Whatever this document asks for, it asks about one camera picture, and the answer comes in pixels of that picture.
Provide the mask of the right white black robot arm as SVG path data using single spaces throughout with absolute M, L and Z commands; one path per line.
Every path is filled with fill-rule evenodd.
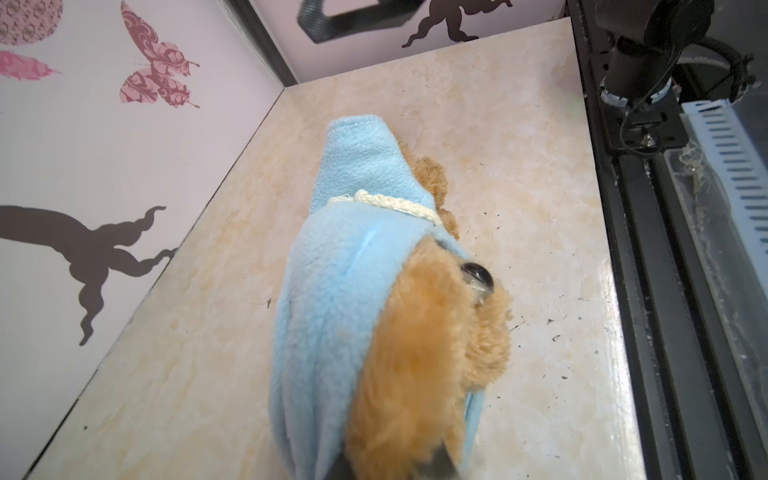
M 420 1 L 378 1 L 336 15 L 323 11 L 322 1 L 303 1 L 297 22 L 315 44 L 353 34 L 395 28 L 418 11 Z M 706 35 L 715 10 L 713 1 L 599 1 L 594 19 L 615 41 L 605 88 L 615 97 L 638 100 L 667 82 L 666 69 L 676 64 L 691 44 L 721 56 L 729 65 L 733 84 L 729 100 L 736 102 L 756 82 L 749 72 L 750 55 Z

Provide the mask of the brown teddy bear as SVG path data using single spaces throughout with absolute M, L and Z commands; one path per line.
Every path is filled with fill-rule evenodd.
M 374 329 L 326 479 L 457 479 L 483 390 L 505 371 L 509 298 L 459 251 L 443 167 L 387 138 L 383 151 L 433 202 L 410 207 L 429 229 L 409 251 Z

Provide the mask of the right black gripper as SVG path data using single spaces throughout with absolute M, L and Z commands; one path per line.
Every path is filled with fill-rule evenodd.
M 378 1 L 376 4 L 336 15 L 326 15 L 322 0 L 301 2 L 297 23 L 315 44 L 347 36 L 398 28 L 421 8 L 424 0 Z

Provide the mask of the light blue bear shirt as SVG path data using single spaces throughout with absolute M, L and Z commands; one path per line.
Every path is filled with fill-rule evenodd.
M 467 257 L 385 121 L 333 121 L 276 306 L 268 408 L 292 478 L 322 479 L 338 459 L 378 317 L 425 238 Z

